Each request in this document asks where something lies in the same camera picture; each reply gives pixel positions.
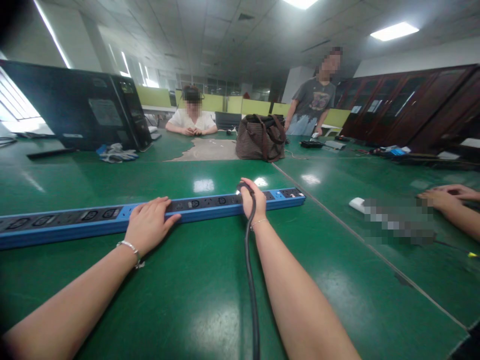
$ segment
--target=t-shirt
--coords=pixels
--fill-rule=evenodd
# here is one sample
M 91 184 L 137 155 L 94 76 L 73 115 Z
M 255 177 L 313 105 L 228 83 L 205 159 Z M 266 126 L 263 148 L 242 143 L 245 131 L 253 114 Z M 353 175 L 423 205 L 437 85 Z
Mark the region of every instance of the t-shirt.
M 331 82 L 323 86 L 316 77 L 305 81 L 292 97 L 299 101 L 295 115 L 318 120 L 326 109 L 334 107 L 336 88 Z
M 212 116 L 205 111 L 201 112 L 201 115 L 196 120 L 196 123 L 194 123 L 190 116 L 187 114 L 187 110 L 183 108 L 175 111 L 175 113 L 168 122 L 180 128 L 197 128 L 199 130 L 208 130 L 215 125 Z

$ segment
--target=air vent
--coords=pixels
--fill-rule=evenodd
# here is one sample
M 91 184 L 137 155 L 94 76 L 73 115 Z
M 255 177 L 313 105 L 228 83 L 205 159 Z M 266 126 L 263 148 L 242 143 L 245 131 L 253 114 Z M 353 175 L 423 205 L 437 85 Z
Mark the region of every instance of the air vent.
M 238 21 L 248 21 L 255 19 L 255 16 L 244 14 L 243 12 L 238 17 Z
M 327 43 L 329 43 L 329 42 L 330 42 L 330 40 L 322 41 L 322 42 L 320 42 L 320 43 L 318 43 L 318 44 L 316 44 L 316 45 L 310 46 L 309 48 L 306 48 L 305 50 L 300 51 L 300 54 L 306 53 L 306 52 L 309 51 L 309 50 L 315 49 L 315 48 L 317 48 L 317 47 L 319 47 L 319 46 L 321 46 L 321 45 L 327 44 Z

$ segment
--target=person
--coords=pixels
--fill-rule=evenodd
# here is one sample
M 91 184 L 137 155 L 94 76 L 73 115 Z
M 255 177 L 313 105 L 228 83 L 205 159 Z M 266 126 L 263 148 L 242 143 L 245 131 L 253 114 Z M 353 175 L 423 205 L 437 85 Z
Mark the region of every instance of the person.
M 437 186 L 418 194 L 457 228 L 480 242 L 480 213 L 462 201 L 480 202 L 480 192 L 460 184 Z
M 341 59 L 342 48 L 334 47 L 323 60 L 318 74 L 304 82 L 293 95 L 285 119 L 287 135 L 311 136 L 313 132 L 322 135 L 322 125 L 335 101 L 336 86 L 330 81 Z
M 183 88 L 183 100 L 186 109 L 177 109 L 166 123 L 165 129 L 187 136 L 215 134 L 218 129 L 212 116 L 202 111 L 202 99 L 196 86 Z
M 329 302 L 269 223 L 265 195 L 253 181 L 241 180 L 254 191 L 256 211 L 252 228 L 273 314 L 288 357 L 359 359 Z M 252 196 L 245 187 L 241 188 L 241 196 L 248 218 Z M 162 197 L 137 206 L 131 213 L 124 238 L 131 246 L 118 245 L 10 329 L 3 340 L 13 358 L 73 358 L 127 274 L 140 262 L 133 249 L 138 250 L 140 257 L 145 256 L 181 218 L 176 214 L 165 220 L 170 203 L 168 197 Z

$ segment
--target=forearm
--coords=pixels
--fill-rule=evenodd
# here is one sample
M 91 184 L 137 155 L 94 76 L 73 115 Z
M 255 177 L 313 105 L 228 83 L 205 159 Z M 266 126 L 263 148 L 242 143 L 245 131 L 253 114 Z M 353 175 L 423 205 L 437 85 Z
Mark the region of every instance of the forearm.
M 121 245 L 10 329 L 15 359 L 72 359 L 137 262 Z
M 316 124 L 316 132 L 319 132 L 319 130 L 322 128 L 322 125 L 325 122 L 325 119 L 327 118 L 329 114 L 330 109 L 325 110 L 321 115 L 320 118 L 318 119 L 318 123 Z
M 215 134 L 218 131 L 217 125 L 213 125 L 212 127 L 208 128 L 207 130 L 203 130 L 201 132 L 202 135 L 210 135 Z
M 480 213 L 463 205 L 441 212 L 453 225 L 480 242 Z
M 286 114 L 286 118 L 285 118 L 285 129 L 289 128 L 290 123 L 292 122 L 292 118 L 295 114 L 295 110 L 297 110 L 297 105 L 298 103 L 296 100 L 293 100 L 291 102 L 290 108 L 288 109 L 288 113 Z
M 254 225 L 268 295 L 290 360 L 359 359 L 317 284 L 268 222 Z
M 165 129 L 167 129 L 169 132 L 172 132 L 172 133 L 178 133 L 178 134 L 182 133 L 182 128 L 179 126 L 173 125 L 171 122 L 166 123 Z

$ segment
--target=green tabletop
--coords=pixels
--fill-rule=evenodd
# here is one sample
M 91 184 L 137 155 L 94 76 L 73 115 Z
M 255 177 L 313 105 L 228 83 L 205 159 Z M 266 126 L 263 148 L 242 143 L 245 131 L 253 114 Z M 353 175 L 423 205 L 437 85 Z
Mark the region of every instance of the green tabletop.
M 352 199 L 359 197 L 397 204 L 398 208 L 410 204 L 407 209 L 413 211 L 415 195 L 431 187 L 457 183 L 480 187 L 477 172 L 398 165 L 354 152 L 352 149 L 366 148 L 352 143 L 347 143 L 341 151 L 325 151 L 325 147 L 305 149 L 298 145 L 300 137 L 291 138 L 286 148 L 296 158 L 308 159 L 287 156 L 277 163 L 282 171 L 464 326 L 470 327 L 480 319 L 478 259 L 444 245 L 420 246 L 408 243 L 409 238 L 395 239 L 380 231 L 380 224 L 365 221 L 363 214 L 349 206 Z M 430 221 L 438 240 L 480 254 L 480 244 L 445 220 L 438 211 L 431 209 L 429 212 L 428 217 L 424 214 L 418 218 Z
M 294 186 L 275 166 L 263 161 L 164 162 L 191 146 L 190 138 L 165 134 L 138 160 L 108 164 L 92 152 L 30 161 L 25 154 L 60 145 L 54 140 L 21 141 L 0 149 L 0 214 L 135 203 L 163 195 L 175 199 L 228 194 L 235 191 L 240 177 L 262 178 L 265 190 Z M 339 155 L 331 155 L 333 169 L 339 166 L 334 161 Z M 277 164 L 283 169 L 311 162 L 315 169 L 322 168 L 320 161 L 313 165 L 312 160 L 295 160 L 296 165 L 292 160 Z M 344 202 L 341 192 L 336 196 L 339 204 Z M 312 198 L 300 207 L 271 211 L 268 217 L 327 296 L 364 359 L 442 359 L 467 336 L 460 324 L 408 286 Z M 78 358 L 251 357 L 244 226 L 241 216 L 177 226 L 147 257 L 146 266 L 129 275 Z M 88 269 L 122 238 L 115 234 L 1 251 L 2 331 Z M 262 358 L 285 359 L 254 246 L 251 252 Z

